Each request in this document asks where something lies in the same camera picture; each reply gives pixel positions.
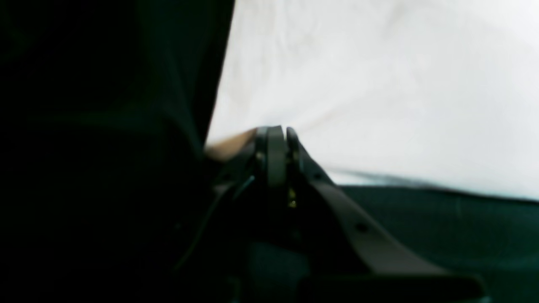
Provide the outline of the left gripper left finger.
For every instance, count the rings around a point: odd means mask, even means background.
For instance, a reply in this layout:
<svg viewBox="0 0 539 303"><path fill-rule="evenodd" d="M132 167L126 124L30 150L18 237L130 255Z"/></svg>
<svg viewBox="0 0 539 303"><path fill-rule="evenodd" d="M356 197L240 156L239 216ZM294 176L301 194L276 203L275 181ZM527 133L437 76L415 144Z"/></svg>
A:
<svg viewBox="0 0 539 303"><path fill-rule="evenodd" d="M281 249L277 206L286 205L286 137L281 126L257 128L223 165L212 198L173 267L181 303L273 303Z"/></svg>

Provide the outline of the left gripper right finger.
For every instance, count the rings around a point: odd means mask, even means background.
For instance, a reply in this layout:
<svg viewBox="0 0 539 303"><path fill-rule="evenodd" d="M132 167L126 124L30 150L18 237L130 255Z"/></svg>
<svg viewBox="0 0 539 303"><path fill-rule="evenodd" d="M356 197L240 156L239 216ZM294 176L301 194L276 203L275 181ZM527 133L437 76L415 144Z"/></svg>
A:
<svg viewBox="0 0 539 303"><path fill-rule="evenodd" d="M483 281L420 257L348 197L286 129L304 236L320 257L299 284L301 303L483 303Z"/></svg>

